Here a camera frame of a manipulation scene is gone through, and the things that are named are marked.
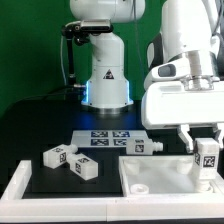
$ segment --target white tray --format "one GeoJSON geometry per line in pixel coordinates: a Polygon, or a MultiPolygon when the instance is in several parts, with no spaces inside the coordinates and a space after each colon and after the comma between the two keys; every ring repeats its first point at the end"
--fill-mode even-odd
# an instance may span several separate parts
{"type": "MultiPolygon", "coordinates": [[[[195,192],[195,180],[192,173],[181,174],[177,171],[177,162],[180,158],[193,160],[193,156],[120,157],[119,172],[124,195],[147,197],[156,194],[198,194],[195,192]],[[134,164],[133,162],[136,161],[138,165],[132,165],[133,173],[130,173],[128,164],[134,164]],[[131,192],[134,185],[139,186],[139,192],[131,192]],[[145,186],[145,190],[149,192],[144,193],[141,186],[142,188],[145,186]]],[[[224,180],[218,173],[216,180],[211,181],[210,184],[214,193],[224,194],[224,180]]]]}

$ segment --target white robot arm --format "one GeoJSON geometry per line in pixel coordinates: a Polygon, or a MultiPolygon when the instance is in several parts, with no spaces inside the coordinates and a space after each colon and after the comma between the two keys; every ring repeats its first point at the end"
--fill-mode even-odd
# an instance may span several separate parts
{"type": "Polygon", "coordinates": [[[189,152],[194,149],[190,127],[214,127],[223,148],[219,12],[214,0],[167,0],[157,38],[161,48],[154,43],[148,48],[151,70],[144,83],[142,123],[147,129],[177,128],[189,152]],[[156,52],[160,59],[155,60],[156,52]]]}
{"type": "Polygon", "coordinates": [[[129,82],[124,77],[124,43],[111,32],[110,23],[126,23],[140,18],[145,10],[145,0],[70,0],[70,7],[80,20],[78,26],[74,23],[75,30],[82,31],[77,41],[85,43],[90,35],[93,45],[92,76],[86,84],[82,105],[100,113],[127,110],[133,101],[129,98],[129,82]]]}

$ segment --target white block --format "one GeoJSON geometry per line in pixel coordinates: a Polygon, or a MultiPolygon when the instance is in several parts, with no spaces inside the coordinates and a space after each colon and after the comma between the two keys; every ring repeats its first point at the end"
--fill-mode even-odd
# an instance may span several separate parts
{"type": "Polygon", "coordinates": [[[160,142],[153,142],[149,138],[127,139],[126,153],[128,155],[152,155],[157,151],[163,151],[163,144],[160,142]]]}
{"type": "Polygon", "coordinates": [[[98,177],[98,163],[89,157],[79,154],[70,154],[67,158],[70,169],[84,180],[98,177]]]}
{"type": "Polygon", "coordinates": [[[43,153],[44,166],[55,169],[67,162],[67,156],[76,153],[78,148],[76,145],[59,145],[43,153]]]}
{"type": "Polygon", "coordinates": [[[198,180],[216,178],[219,161],[219,144],[212,138],[197,138],[198,152],[195,153],[193,174],[198,180]]]}

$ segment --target warning label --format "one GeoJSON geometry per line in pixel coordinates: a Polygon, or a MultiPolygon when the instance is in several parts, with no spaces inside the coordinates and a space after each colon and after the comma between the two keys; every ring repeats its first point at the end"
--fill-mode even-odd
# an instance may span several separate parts
{"type": "Polygon", "coordinates": [[[114,76],[110,69],[108,70],[107,74],[104,76],[103,79],[114,79],[114,76]]]}

